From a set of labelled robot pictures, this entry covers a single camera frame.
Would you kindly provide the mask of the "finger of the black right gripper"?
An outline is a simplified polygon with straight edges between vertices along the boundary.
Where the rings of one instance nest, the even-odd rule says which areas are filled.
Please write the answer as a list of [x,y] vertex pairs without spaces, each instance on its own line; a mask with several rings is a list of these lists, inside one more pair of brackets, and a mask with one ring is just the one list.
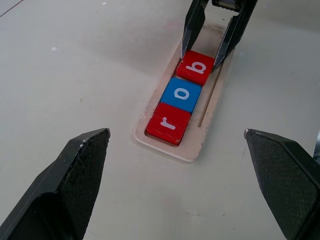
[[231,17],[222,37],[212,68],[213,72],[217,70],[240,42],[256,4],[257,0],[244,0],[241,10],[234,11],[237,15]]
[[205,9],[209,0],[192,0],[185,17],[181,43],[181,57],[191,50],[205,22]]

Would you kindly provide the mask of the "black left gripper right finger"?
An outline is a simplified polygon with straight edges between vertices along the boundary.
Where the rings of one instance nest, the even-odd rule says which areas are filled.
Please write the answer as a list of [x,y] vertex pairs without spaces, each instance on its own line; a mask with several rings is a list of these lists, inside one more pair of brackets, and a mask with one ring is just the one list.
[[320,240],[320,163],[296,141],[244,132],[260,191],[286,240]]

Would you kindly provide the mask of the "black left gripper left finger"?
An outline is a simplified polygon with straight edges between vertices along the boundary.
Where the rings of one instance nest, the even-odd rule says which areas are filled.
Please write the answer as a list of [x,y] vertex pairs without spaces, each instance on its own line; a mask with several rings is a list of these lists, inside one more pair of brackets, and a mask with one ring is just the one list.
[[101,128],[70,139],[0,225],[0,240],[83,240],[110,136]]

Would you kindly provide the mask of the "red block letter b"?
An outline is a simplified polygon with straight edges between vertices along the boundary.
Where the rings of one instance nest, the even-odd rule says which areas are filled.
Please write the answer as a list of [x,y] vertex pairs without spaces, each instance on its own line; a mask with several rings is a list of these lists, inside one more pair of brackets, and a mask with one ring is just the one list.
[[214,67],[215,59],[189,50],[176,69],[176,75],[183,79],[204,86]]

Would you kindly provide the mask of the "light wooden letter tray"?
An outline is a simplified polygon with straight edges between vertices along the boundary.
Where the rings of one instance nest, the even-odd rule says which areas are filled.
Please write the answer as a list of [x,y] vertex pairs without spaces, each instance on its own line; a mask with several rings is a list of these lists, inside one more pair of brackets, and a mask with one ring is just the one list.
[[188,123],[181,143],[178,146],[174,146],[166,143],[162,139],[148,136],[146,128],[170,78],[176,75],[176,69],[181,61],[181,48],[182,46],[179,44],[165,72],[158,81],[143,114],[139,118],[134,131],[134,137],[139,143],[173,158],[185,162],[194,162],[204,145],[234,54],[230,53],[218,69],[209,75],[208,80],[203,86],[194,112],[191,115],[190,122]]

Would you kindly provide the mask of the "blue block letter o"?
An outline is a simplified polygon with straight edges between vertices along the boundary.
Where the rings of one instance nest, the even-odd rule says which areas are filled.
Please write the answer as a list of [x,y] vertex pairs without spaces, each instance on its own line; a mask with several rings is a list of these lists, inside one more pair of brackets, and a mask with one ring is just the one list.
[[168,82],[160,102],[192,113],[201,91],[202,87],[200,85],[173,77]]

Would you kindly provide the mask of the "red block letter r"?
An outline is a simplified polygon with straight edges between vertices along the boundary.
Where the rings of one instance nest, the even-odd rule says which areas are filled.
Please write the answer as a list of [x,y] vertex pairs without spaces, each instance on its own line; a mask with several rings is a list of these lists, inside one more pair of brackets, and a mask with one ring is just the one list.
[[153,137],[178,146],[190,118],[191,113],[160,102],[146,126],[146,132]]

